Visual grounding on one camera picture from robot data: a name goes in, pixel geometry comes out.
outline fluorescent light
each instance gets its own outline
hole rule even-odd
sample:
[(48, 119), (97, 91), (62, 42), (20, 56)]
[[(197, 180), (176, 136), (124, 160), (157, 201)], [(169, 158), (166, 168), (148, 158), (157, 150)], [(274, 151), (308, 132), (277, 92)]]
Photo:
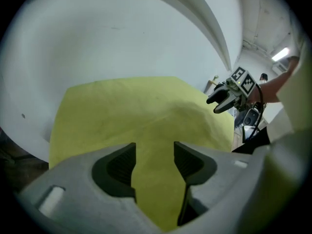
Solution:
[(278, 60), (282, 59), (283, 57), (285, 57), (286, 55), (288, 55), (288, 53), (289, 53), (289, 48), (284, 48), (283, 50), (278, 52), (275, 56), (273, 56), (272, 60), (278, 61)]

